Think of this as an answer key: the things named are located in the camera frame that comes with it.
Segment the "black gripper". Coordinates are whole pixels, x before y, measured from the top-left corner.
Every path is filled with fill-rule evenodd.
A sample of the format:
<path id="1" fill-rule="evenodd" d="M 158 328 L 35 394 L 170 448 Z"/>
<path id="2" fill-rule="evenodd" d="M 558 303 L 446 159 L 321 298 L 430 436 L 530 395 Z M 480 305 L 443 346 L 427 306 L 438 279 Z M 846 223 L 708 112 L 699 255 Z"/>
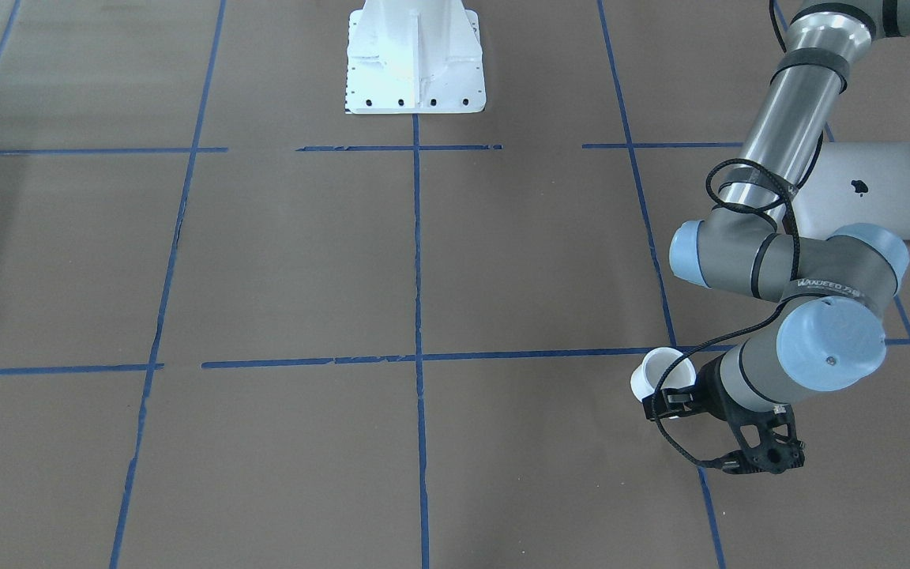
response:
<path id="1" fill-rule="evenodd" d="M 708 413 L 729 421 L 737 417 L 740 407 L 722 382 L 723 357 L 709 361 L 697 372 L 692 386 L 663 388 L 642 399 L 645 418 L 649 421 L 678 419 Z"/>

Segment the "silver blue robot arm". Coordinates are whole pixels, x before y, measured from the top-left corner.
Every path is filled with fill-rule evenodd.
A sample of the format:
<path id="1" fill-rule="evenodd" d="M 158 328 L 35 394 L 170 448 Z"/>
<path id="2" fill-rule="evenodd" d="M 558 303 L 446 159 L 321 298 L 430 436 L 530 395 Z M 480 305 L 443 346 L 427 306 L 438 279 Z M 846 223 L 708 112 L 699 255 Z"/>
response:
<path id="1" fill-rule="evenodd" d="M 882 313 L 910 256 L 876 224 L 846 224 L 822 240 L 799 236 L 792 202 L 850 69 L 873 43 L 910 36 L 910 1 L 806 1 L 740 154 L 725 164 L 714 208 L 686 222 L 669 246 L 676 277 L 777 304 L 772 321 L 705 367 L 705 378 L 642 397 L 650 419 L 732 402 L 769 412 L 840 391 L 886 356 Z"/>

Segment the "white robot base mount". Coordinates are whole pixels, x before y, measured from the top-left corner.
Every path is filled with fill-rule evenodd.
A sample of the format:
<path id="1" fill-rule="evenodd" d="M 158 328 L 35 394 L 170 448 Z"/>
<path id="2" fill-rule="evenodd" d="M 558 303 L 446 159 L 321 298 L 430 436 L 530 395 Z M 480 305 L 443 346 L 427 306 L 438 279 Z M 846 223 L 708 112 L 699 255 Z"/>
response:
<path id="1" fill-rule="evenodd" d="M 487 106 L 476 11 L 461 1 L 366 1 L 348 21 L 344 111 L 478 113 Z"/>

